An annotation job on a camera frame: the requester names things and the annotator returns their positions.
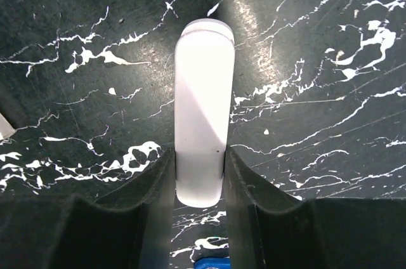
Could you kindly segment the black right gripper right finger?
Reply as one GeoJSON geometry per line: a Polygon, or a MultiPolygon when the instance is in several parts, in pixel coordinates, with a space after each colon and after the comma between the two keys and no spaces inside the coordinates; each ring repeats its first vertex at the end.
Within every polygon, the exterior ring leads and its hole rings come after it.
{"type": "Polygon", "coordinates": [[[223,185],[232,268],[404,268],[403,199],[306,201],[229,148],[223,185]]]}

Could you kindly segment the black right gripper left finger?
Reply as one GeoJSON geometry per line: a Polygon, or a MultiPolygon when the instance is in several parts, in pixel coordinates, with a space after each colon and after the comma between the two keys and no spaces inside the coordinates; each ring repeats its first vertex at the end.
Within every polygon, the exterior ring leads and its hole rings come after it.
{"type": "Polygon", "coordinates": [[[166,268],[174,150],[94,202],[78,195],[1,199],[2,268],[166,268]]]}

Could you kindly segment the white stapler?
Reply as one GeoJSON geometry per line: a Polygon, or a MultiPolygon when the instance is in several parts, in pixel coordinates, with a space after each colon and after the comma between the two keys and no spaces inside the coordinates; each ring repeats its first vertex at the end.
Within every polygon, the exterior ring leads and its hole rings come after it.
{"type": "Polygon", "coordinates": [[[235,44],[232,29],[203,18],[182,31],[174,52],[176,195],[205,208],[221,197],[235,44]]]}

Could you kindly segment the blue stapler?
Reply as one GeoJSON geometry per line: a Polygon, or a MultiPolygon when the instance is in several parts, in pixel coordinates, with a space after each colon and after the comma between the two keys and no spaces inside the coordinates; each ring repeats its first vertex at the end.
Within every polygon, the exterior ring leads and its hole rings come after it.
{"type": "Polygon", "coordinates": [[[201,258],[193,264],[194,269],[231,269],[230,258],[201,258]]]}

